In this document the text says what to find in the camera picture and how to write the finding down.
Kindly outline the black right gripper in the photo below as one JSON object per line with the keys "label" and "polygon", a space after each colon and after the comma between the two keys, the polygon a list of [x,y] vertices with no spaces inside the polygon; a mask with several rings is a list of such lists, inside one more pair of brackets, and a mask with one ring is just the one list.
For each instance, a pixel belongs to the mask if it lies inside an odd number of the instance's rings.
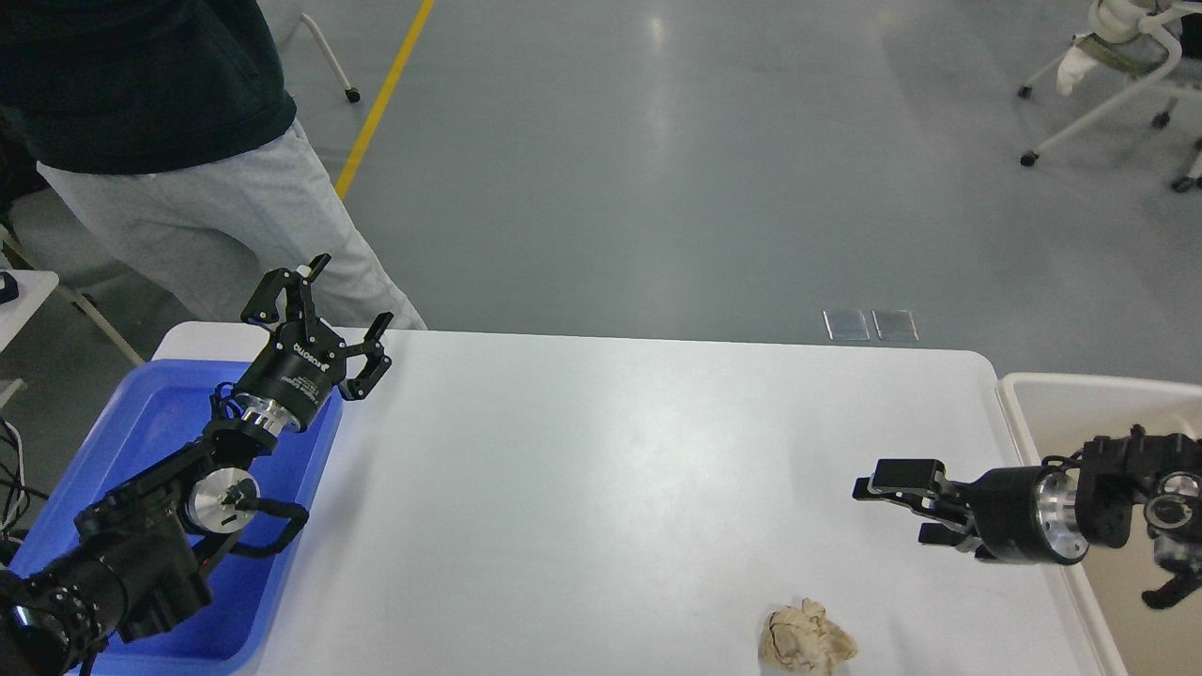
{"label": "black right gripper", "polygon": [[[855,479],[853,500],[889,503],[929,518],[917,541],[971,553],[975,561],[1076,565],[1090,548],[1076,514],[1077,481],[1051,466],[996,468],[972,484],[950,480],[939,459],[879,459]],[[975,530],[934,522],[974,521]]]}

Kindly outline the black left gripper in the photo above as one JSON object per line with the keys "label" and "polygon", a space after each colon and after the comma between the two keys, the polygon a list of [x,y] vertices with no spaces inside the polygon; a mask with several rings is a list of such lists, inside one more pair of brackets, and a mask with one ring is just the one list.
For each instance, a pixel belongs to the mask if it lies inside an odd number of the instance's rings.
{"label": "black left gripper", "polygon": [[[328,325],[316,325],[313,287],[328,263],[331,253],[322,253],[296,269],[270,269],[240,312],[240,322],[258,327],[300,322],[270,330],[233,389],[240,419],[276,437],[286,428],[304,432],[313,426],[337,385],[344,401],[365,399],[393,363],[382,343],[393,313],[379,313],[357,344],[347,344]],[[356,376],[347,376],[351,358],[364,358]]]}

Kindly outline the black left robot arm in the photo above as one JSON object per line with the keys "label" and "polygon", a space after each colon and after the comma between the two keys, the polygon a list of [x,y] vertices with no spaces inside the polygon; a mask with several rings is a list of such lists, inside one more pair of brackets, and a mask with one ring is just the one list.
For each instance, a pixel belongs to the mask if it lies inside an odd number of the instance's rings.
{"label": "black left robot arm", "polygon": [[252,462],[313,426],[333,391],[364,399],[392,364],[391,313],[357,344],[319,318],[313,285],[328,263],[323,253],[258,281],[240,319],[270,338],[240,380],[214,389],[197,439],[77,514],[75,548],[29,576],[2,573],[5,675],[90,674],[112,635],[154,638],[210,605],[224,558],[270,558],[300,534],[308,509],[262,496]]}

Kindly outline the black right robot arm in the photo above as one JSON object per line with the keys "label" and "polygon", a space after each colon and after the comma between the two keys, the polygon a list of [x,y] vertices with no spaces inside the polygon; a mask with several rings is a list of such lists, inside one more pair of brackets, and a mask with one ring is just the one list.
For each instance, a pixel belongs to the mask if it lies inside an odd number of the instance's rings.
{"label": "black right robot arm", "polygon": [[1090,548],[1123,548],[1141,516],[1168,574],[1141,599],[1168,610],[1200,591],[1200,484],[1197,439],[1135,423],[1125,437],[1097,435],[1069,456],[994,468],[971,484],[950,480],[939,459],[880,459],[855,480],[853,498],[920,516],[923,545],[1016,565],[1071,567]]}

